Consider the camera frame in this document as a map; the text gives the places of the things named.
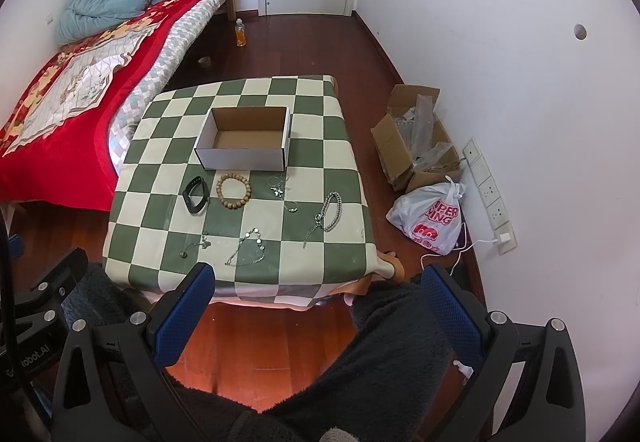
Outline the black fitness band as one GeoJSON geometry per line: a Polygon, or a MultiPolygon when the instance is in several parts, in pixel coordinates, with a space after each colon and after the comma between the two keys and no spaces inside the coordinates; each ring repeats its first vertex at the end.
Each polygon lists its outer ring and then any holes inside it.
{"type": "Polygon", "coordinates": [[[201,176],[194,178],[186,184],[181,195],[189,214],[199,214],[208,204],[210,189],[201,176]]]}

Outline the dark fleece trouser legs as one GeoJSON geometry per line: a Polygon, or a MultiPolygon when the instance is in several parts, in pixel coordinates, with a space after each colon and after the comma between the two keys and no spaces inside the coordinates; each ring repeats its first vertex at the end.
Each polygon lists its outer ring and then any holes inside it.
{"type": "Polygon", "coordinates": [[[410,441],[451,361],[450,344],[412,283],[355,299],[356,335],[306,389],[258,412],[183,387],[156,367],[150,312],[126,310],[102,283],[111,321],[78,318],[58,368],[57,441],[410,441]]]}

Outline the white red plastic bag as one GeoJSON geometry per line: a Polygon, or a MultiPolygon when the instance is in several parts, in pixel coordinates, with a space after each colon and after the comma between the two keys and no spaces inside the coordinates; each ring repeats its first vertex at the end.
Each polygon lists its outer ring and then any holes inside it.
{"type": "Polygon", "coordinates": [[[395,200],[386,220],[409,240],[439,256],[454,250],[461,232],[462,183],[445,182],[416,188],[395,200]]]}

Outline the green cream checkered tablecloth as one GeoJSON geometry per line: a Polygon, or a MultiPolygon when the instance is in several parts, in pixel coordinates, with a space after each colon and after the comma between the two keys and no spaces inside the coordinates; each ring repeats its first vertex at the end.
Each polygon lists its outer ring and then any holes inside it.
{"type": "Polygon", "coordinates": [[[216,300],[274,308],[305,310],[401,279],[401,264],[375,245],[334,78],[221,81],[153,98],[120,169],[104,270],[156,300],[198,262],[214,270],[216,300]],[[208,112],[242,106],[290,109],[283,172],[202,167],[194,144],[208,112]],[[194,176],[210,189],[195,216],[181,195],[194,176]]]}

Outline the red floral bed blanket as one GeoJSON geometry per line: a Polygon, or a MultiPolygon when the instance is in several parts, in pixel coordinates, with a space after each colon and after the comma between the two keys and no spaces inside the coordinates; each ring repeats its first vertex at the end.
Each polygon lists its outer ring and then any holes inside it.
{"type": "Polygon", "coordinates": [[[1,129],[2,202],[109,210],[118,173],[108,126],[155,60],[168,27],[201,0],[165,0],[55,54],[1,129]]]}

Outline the brown cardboard box with plastic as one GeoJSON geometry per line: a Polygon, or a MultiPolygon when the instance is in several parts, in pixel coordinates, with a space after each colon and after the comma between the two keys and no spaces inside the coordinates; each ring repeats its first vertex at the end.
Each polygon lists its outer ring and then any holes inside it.
{"type": "Polygon", "coordinates": [[[371,129],[378,159],[396,193],[461,179],[461,162],[435,114],[437,88],[398,84],[371,129]]]}

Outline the open white cardboard box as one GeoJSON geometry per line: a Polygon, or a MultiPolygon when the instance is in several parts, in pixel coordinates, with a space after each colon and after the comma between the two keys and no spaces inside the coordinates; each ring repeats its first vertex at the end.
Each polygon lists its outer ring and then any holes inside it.
{"type": "Polygon", "coordinates": [[[212,108],[194,144],[205,170],[282,172],[292,113],[286,106],[212,108]]]}

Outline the white quilted mattress sheet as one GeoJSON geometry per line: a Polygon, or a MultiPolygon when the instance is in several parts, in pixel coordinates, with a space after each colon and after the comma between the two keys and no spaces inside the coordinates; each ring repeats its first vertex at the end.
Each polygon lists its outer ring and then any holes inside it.
{"type": "Polygon", "coordinates": [[[163,92],[169,79],[186,56],[186,51],[226,1],[201,0],[168,27],[168,34],[160,47],[160,52],[142,79],[127,95],[108,126],[108,154],[116,173],[120,173],[146,106],[163,92]]]}

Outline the small tape roll on floor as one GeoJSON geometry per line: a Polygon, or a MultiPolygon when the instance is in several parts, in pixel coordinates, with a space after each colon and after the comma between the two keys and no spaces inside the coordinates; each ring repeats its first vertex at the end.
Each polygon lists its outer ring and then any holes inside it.
{"type": "Polygon", "coordinates": [[[198,64],[201,66],[201,68],[209,68],[212,62],[210,61],[209,56],[203,56],[198,60],[198,64]]]}

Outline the orange drink bottle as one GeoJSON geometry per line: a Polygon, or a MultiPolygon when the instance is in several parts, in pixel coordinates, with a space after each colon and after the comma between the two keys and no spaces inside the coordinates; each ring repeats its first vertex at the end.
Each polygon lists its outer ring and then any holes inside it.
{"type": "Polygon", "coordinates": [[[245,25],[240,18],[235,21],[235,38],[239,48],[244,48],[247,45],[245,25]]]}

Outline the teal crumpled duvet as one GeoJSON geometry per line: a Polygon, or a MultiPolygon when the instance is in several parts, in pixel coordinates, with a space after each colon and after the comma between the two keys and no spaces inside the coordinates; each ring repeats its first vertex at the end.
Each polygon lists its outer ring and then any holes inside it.
{"type": "Polygon", "coordinates": [[[57,46],[94,36],[142,14],[152,0],[66,0],[55,28],[57,46]]]}

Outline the white wall socket strip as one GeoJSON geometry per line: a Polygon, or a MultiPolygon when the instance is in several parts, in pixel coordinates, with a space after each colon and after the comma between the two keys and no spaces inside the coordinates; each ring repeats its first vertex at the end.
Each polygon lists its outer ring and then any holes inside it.
{"type": "Polygon", "coordinates": [[[470,170],[472,180],[480,193],[489,224],[495,235],[499,254],[506,254],[518,246],[506,204],[497,182],[474,139],[469,139],[462,150],[462,157],[470,170]]]}

